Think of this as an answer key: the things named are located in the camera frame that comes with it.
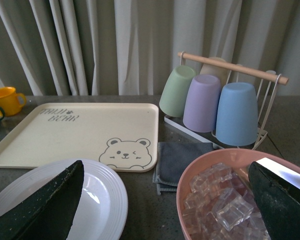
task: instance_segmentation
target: curtain fold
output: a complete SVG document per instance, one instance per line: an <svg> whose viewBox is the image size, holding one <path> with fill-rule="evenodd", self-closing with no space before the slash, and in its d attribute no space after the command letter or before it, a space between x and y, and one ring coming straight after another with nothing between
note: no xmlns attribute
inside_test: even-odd
<svg viewBox="0 0 300 240"><path fill-rule="evenodd" d="M182 51L300 95L300 0L0 0L0 87L26 95L159 95Z"/></svg>

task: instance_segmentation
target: wooden handle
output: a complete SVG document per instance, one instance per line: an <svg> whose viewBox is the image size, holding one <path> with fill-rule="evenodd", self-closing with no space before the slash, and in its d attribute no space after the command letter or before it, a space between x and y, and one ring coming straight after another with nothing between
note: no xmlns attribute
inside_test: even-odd
<svg viewBox="0 0 300 240"><path fill-rule="evenodd" d="M276 82L277 77L278 77L278 75L271 74L271 73L268 73L265 71L256 70L253 68L236 65L233 63L229 63L229 62L218 61L218 60L214 60L214 59L203 57L203 56L197 56L197 55L189 54L186 52L183 52L183 53L178 52L178 56L181 57L181 55L184 59L189 59L189 60L193 60L193 61L200 62L203 64L209 64L209 65L213 65L216 67L229 69L232 71L247 74L250 76L257 77L257 78L265 79L265 80L268 80L268 81L271 81L274 83ZM282 76L282 75L278 79L278 83L282 84L282 85L287 85L288 81L289 81L289 78Z"/></svg>

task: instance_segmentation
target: towel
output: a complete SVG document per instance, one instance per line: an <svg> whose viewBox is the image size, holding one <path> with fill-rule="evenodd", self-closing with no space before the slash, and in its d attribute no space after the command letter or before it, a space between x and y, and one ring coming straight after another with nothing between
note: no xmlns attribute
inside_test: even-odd
<svg viewBox="0 0 300 240"><path fill-rule="evenodd" d="M157 194L176 192L180 177L187 166L196 158L213 150L213 144L210 142L159 142L158 159L152 178Z"/></svg>

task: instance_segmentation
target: pink bowl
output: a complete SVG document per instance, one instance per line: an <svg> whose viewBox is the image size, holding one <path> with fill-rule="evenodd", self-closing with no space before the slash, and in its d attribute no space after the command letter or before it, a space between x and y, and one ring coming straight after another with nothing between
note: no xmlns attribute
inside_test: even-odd
<svg viewBox="0 0 300 240"><path fill-rule="evenodd" d="M182 232L186 240L191 240L191 237L185 227L182 211L185 209L184 199L191 192L189 185L190 180L206 168L211 167L213 164L223 162L232 168L242 168L262 158L269 158L300 174L300 167L282 158L261 151L240 148L227 148L206 153L194 160L184 170L176 190L176 207Z"/></svg>

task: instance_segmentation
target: speckled surface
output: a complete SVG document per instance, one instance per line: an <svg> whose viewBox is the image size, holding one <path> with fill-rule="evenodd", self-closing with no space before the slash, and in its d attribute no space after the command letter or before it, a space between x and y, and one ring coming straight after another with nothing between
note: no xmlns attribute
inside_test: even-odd
<svg viewBox="0 0 300 240"><path fill-rule="evenodd" d="M0 141L29 114L44 103L152 103L160 96L28 96L16 116L6 117L0 126ZM290 161L300 167L300 96L277 96L265 129L267 138L256 149ZM164 123L159 113L159 142L194 143L198 140ZM0 191L29 169L0 168ZM157 195L153 169L143 173L119 172L128 194L128 215L122 240L184 239L178 219L176 193Z"/></svg>

